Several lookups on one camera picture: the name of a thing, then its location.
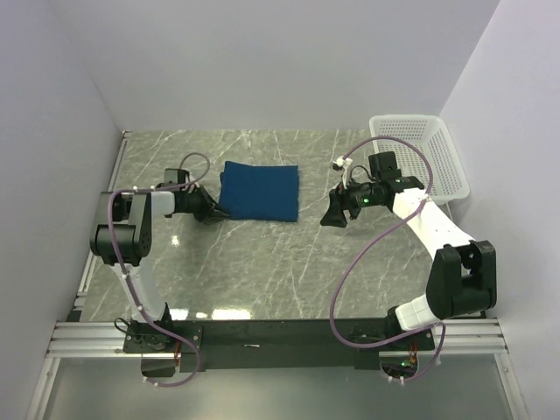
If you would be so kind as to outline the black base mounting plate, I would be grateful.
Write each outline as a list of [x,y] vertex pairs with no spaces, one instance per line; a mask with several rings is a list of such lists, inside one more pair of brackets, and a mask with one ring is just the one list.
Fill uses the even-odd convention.
[[[339,332],[358,343],[385,340],[381,318],[339,319]],[[154,330],[150,325],[131,321],[123,342],[125,354],[164,354],[174,358],[179,372],[196,366],[196,354]],[[380,352],[436,348],[429,332],[419,332],[374,349],[356,349],[340,343],[328,319],[291,320],[173,320],[171,330],[193,343],[201,355],[201,371],[243,368],[327,368],[353,367],[380,370]]]

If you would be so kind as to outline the aluminium frame rail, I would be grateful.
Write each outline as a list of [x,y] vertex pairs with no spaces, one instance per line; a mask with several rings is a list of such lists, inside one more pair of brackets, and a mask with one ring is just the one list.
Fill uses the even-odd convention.
[[94,256],[88,255],[73,308],[69,313],[70,320],[57,323],[53,329],[38,382],[25,415],[27,419],[45,417],[60,363],[64,359],[102,359],[123,355],[121,332],[113,330],[110,324],[104,322],[80,322],[80,313],[88,295],[94,265]]

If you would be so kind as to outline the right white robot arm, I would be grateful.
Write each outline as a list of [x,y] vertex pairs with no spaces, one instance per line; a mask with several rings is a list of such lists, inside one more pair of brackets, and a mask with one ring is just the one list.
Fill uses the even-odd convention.
[[358,183],[347,172],[351,159],[337,158],[332,166],[343,171],[341,181],[329,192],[323,227],[343,228],[361,209],[386,207],[408,226],[432,260],[424,293],[388,311],[384,333],[370,343],[344,338],[334,318],[329,324],[342,344],[369,349],[389,345],[405,348],[416,333],[446,319],[483,312],[497,303],[497,255],[489,241],[476,241],[462,231],[433,202],[429,188],[414,176],[404,176],[392,152],[369,156],[371,179]]

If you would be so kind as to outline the blue printed t shirt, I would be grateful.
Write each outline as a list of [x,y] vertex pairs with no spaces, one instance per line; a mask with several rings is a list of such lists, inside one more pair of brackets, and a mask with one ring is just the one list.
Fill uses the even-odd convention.
[[258,166],[227,161],[219,204],[232,220],[298,221],[297,165]]

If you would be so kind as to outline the white plastic laundry basket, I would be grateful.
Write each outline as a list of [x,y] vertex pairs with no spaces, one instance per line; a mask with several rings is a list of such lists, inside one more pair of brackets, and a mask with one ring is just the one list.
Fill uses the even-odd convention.
[[[406,176],[415,176],[423,184],[429,181],[424,160],[433,172],[430,196],[439,205],[462,200],[470,193],[470,186],[445,122],[435,115],[376,115],[369,120],[371,135],[387,139],[374,143],[377,152],[393,151],[398,167]],[[408,146],[389,140],[399,138]]]

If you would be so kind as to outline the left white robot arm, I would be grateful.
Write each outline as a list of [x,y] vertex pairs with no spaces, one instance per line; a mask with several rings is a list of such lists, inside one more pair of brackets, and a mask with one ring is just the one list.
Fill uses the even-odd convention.
[[125,348],[162,353],[186,345],[175,338],[169,305],[158,291],[148,261],[156,217],[190,214],[202,224],[230,218],[228,212],[185,169],[167,168],[164,181],[149,190],[101,192],[89,246],[120,277],[132,307],[126,321]]

